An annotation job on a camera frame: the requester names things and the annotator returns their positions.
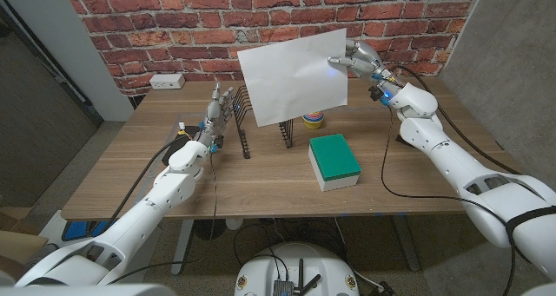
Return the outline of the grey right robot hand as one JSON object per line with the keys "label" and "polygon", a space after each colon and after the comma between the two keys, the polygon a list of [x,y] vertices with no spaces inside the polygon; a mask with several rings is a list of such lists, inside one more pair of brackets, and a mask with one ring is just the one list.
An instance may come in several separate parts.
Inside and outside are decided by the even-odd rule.
{"label": "grey right robot hand", "polygon": [[346,66],[357,78],[371,83],[395,82],[393,74],[383,64],[377,51],[363,42],[347,39],[345,56],[330,56],[328,62]]}

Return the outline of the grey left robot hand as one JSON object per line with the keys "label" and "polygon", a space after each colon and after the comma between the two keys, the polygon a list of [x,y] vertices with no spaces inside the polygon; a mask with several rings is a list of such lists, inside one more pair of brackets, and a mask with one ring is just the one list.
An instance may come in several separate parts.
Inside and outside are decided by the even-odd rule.
{"label": "grey left robot hand", "polygon": [[221,84],[215,83],[212,99],[207,106],[200,131],[194,137],[195,141],[210,148],[213,146],[222,148],[223,133],[233,111],[232,91],[233,89],[229,88],[221,92]]}

